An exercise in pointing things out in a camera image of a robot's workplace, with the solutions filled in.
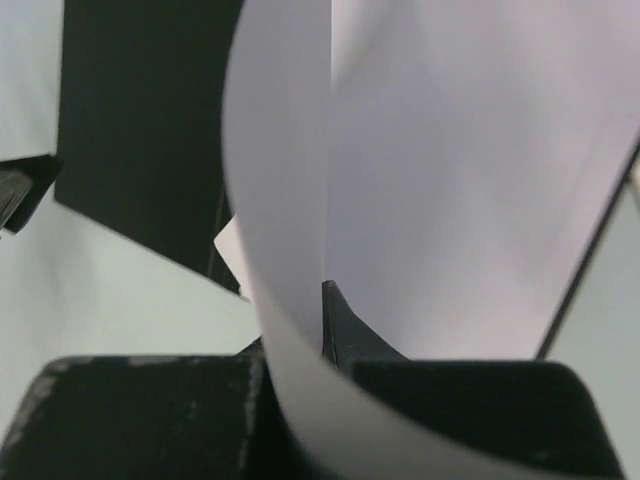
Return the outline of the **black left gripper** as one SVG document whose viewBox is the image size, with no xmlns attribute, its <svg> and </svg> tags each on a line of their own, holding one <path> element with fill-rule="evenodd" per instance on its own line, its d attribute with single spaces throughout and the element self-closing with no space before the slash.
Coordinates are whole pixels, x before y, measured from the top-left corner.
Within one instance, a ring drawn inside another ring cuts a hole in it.
<svg viewBox="0 0 640 480">
<path fill-rule="evenodd" d="M 1 161 L 1 229 L 20 232 L 60 174 L 63 160 L 52 154 Z"/>
</svg>

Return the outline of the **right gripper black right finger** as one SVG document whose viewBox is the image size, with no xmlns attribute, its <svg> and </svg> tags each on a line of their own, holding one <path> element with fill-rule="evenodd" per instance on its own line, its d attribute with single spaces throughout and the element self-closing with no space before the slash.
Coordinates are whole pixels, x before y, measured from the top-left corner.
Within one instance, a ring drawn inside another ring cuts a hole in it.
<svg viewBox="0 0 640 480">
<path fill-rule="evenodd" d="M 409 360 L 353 312 L 335 282 L 323 283 L 322 299 L 324 357 L 418 425 L 552 473 L 621 474 L 591 394 L 568 367 Z"/>
</svg>

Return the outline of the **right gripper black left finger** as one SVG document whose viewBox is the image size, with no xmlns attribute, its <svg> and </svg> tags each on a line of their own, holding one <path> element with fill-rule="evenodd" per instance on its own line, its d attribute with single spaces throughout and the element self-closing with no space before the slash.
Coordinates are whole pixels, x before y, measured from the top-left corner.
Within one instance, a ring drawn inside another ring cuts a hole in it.
<svg viewBox="0 0 640 480">
<path fill-rule="evenodd" d="M 5 479 L 316 479 L 264 354 L 68 356 L 26 390 Z"/>
</svg>

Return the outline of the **red and black file folder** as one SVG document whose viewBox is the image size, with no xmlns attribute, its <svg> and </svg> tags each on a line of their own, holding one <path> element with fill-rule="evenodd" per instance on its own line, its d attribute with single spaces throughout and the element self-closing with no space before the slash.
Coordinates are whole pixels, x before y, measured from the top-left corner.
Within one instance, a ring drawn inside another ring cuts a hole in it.
<svg viewBox="0 0 640 480">
<path fill-rule="evenodd" d="M 64 7 L 57 199 L 203 272 L 225 186 L 272 345 L 535 355 L 638 138 L 635 1 Z"/>
</svg>

